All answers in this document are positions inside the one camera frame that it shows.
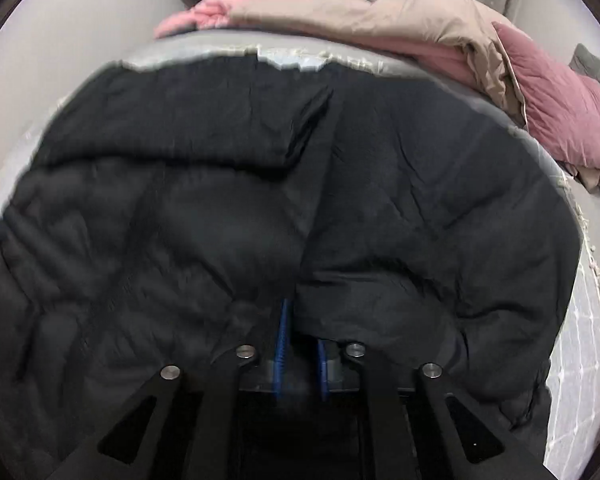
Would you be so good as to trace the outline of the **beige pink duvet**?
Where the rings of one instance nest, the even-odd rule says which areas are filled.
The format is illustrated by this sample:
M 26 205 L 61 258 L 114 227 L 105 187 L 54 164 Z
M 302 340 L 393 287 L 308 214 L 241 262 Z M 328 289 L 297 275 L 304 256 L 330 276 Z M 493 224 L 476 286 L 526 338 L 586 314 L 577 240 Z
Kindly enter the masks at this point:
M 201 0 L 163 20 L 155 35 L 251 27 L 410 56 L 483 93 L 528 130 L 524 96 L 494 23 L 518 29 L 477 0 Z

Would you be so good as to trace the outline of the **grey quilted headboard cushion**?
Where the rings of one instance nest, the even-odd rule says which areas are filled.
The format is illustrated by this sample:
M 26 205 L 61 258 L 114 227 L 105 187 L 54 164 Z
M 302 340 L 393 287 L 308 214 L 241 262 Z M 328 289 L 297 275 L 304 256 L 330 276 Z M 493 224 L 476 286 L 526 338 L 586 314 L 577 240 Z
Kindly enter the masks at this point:
M 569 66 L 578 74 L 588 76 L 600 83 L 600 58 L 591 53 L 584 44 L 577 44 Z

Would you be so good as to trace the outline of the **grey checked bed blanket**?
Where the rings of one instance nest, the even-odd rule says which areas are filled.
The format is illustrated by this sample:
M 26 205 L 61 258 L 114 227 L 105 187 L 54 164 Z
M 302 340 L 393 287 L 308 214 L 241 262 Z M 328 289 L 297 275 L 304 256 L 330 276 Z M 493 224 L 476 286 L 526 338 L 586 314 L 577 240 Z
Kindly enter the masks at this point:
M 212 44 L 209 41 L 195 44 L 184 37 L 171 38 L 148 44 L 115 63 L 132 70 L 156 70 L 178 62 L 245 54 L 255 54 L 259 61 L 270 63 L 281 70 L 320 70 L 329 62 L 338 63 L 374 75 L 428 77 L 468 99 L 476 110 L 504 120 L 509 132 L 524 144 L 557 185 L 558 192 L 568 200 L 581 229 L 582 252 L 576 281 L 564 325 L 550 355 L 547 385 L 550 388 L 552 405 L 544 458 L 544 465 L 558 479 L 577 479 L 592 457 L 600 436 L 600 269 L 592 254 L 594 249 L 588 240 L 586 219 L 574 201 L 565 173 L 527 131 L 516 127 L 498 108 L 461 84 L 427 73 L 413 62 L 350 48 L 343 44 L 298 38 L 310 42 L 303 47 L 288 47 L 272 44 L 273 39 L 275 38 L 260 38 L 254 44 L 238 47 L 237 42 L 231 44 L 232 40 L 229 44 Z M 45 113 L 44 118 L 24 130 L 3 162 L 0 169 L 0 213 L 12 195 L 20 174 L 29 166 L 44 128 L 67 100 L 68 96 L 57 101 L 57 104 Z

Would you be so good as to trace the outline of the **pink velvet pillow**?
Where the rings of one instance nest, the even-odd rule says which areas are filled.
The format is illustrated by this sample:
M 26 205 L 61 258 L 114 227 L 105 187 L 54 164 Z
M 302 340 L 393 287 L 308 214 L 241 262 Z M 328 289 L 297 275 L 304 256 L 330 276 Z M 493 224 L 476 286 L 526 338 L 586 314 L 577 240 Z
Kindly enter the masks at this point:
M 600 188 L 600 83 L 554 60 L 520 30 L 493 27 L 524 96 L 529 133 L 556 162 Z

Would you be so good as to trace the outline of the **black quilted puffer jacket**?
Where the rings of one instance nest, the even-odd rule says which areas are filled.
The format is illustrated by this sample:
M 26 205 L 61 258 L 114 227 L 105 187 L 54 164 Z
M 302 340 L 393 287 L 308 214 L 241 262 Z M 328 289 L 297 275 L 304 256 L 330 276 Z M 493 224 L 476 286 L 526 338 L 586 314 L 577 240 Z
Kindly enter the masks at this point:
M 428 78 L 253 56 L 105 68 L 0 213 L 0 460 L 48 477 L 168 364 L 289 304 L 444 367 L 536 456 L 580 233 L 504 118 Z

